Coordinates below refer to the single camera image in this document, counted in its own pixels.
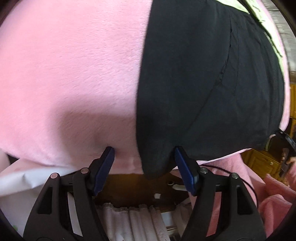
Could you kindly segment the white printed sheet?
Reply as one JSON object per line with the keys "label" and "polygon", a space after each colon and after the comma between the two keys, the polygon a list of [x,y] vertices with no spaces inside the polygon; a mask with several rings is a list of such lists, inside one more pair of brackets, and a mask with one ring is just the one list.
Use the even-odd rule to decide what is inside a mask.
{"label": "white printed sheet", "polygon": [[49,176],[64,176],[77,170],[75,166],[45,166],[19,159],[1,171],[1,210],[19,235],[23,235],[32,207]]}

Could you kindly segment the pink plush bed blanket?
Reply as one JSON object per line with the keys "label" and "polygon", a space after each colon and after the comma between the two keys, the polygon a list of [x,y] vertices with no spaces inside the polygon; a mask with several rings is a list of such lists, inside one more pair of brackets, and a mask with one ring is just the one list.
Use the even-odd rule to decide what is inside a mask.
{"label": "pink plush bed blanket", "polygon": [[[137,91],[153,1],[2,1],[1,149],[45,166],[87,166],[107,146],[114,174],[144,173],[137,147]],[[290,90],[278,33],[258,1],[251,9],[269,34]]]}

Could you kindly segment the green and black hooded jacket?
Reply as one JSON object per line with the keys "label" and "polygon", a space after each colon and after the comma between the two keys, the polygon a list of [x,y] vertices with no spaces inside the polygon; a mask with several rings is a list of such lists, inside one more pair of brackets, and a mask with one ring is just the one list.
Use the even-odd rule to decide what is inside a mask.
{"label": "green and black hooded jacket", "polygon": [[142,169],[175,168],[262,148],[280,128],[285,83],[269,34],[251,9],[219,1],[153,1],[137,91]]}

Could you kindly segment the yellow wooden drawer cabinet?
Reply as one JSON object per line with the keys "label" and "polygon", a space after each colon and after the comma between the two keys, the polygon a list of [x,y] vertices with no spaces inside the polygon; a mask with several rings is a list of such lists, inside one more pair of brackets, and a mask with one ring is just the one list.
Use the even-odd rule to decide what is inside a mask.
{"label": "yellow wooden drawer cabinet", "polygon": [[[290,120],[286,133],[290,137],[295,137],[295,83],[290,85]],[[241,154],[243,162],[251,168],[260,178],[265,178],[267,174],[276,180],[287,185],[287,180],[280,177],[281,154],[286,147],[284,141],[279,137],[273,137],[269,143],[267,150],[251,149]]]}

